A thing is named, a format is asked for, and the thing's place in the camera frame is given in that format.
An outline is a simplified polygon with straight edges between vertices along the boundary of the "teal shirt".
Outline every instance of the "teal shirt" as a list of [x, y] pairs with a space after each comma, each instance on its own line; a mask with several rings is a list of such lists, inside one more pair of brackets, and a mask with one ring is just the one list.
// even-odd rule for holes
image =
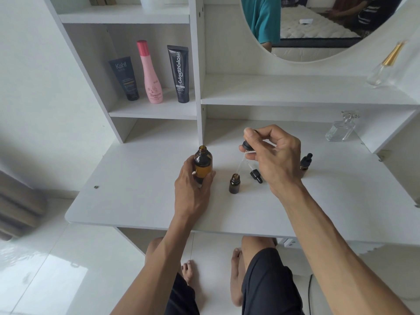
[[281, 0], [242, 0], [242, 7], [249, 28], [260, 44], [280, 42]]

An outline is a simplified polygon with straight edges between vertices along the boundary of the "bare foot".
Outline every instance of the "bare foot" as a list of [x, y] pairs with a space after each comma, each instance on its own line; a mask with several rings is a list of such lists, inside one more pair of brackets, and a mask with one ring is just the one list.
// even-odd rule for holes
[[234, 249], [231, 264], [231, 299], [235, 306], [241, 307], [244, 299], [244, 295], [242, 294], [242, 282], [244, 281], [245, 276], [245, 264], [240, 249]]
[[186, 263], [184, 263], [181, 266], [182, 269], [182, 276], [184, 277], [184, 280], [186, 281], [187, 285], [191, 283], [192, 280], [192, 266], [191, 266], [191, 260], [188, 260]]

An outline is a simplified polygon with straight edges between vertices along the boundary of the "gold bottle cap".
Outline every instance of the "gold bottle cap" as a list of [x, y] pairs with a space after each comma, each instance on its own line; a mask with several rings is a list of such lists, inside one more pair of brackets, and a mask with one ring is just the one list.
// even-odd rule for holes
[[383, 60], [382, 65], [385, 66], [393, 66], [396, 58], [398, 57], [398, 54], [401, 52], [402, 47], [407, 43], [408, 41], [401, 41], [398, 42], [396, 47], [392, 50], [391, 53], [386, 57], [386, 59]]

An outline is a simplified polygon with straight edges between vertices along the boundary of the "white desk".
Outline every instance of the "white desk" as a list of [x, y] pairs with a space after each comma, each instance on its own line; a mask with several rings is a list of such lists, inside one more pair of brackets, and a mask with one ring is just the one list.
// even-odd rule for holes
[[[245, 127], [272, 121], [207, 120], [205, 143], [217, 171], [207, 212], [194, 231], [294, 237], [281, 203], [268, 184], [241, 172], [239, 194], [228, 192], [242, 153]], [[420, 210], [389, 172], [353, 135], [331, 143], [331, 124], [277, 122], [313, 153], [303, 182], [347, 241], [420, 245]], [[195, 121], [141, 119], [125, 144], [113, 144], [68, 210], [69, 222], [114, 227], [168, 228], [174, 181], [183, 161], [197, 151]]]

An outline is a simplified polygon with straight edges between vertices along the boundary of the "white vanity table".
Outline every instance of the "white vanity table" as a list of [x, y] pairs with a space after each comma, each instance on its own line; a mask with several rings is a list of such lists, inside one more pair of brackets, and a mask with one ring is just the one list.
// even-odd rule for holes
[[[276, 123], [300, 138], [302, 155], [313, 153], [303, 182], [347, 241], [420, 245], [420, 210], [375, 154], [420, 110], [419, 78], [394, 88], [364, 84], [396, 41], [420, 39], [419, 0], [408, 0], [351, 49], [313, 63], [283, 61], [260, 47], [239, 0], [188, 0], [151, 14], [140, 5], [51, 1], [45, 0], [118, 140], [68, 210], [69, 222], [167, 229], [181, 165], [205, 144], [217, 175], [194, 231], [294, 238], [266, 183], [244, 170], [239, 194], [228, 192], [243, 129]], [[166, 88], [169, 99], [159, 105], [146, 98], [128, 103], [108, 68], [108, 60], [130, 55], [141, 87], [139, 39], [149, 42]], [[187, 104], [174, 95], [167, 44], [190, 49]], [[360, 111], [356, 132], [348, 142], [328, 142], [325, 133], [342, 110]]]

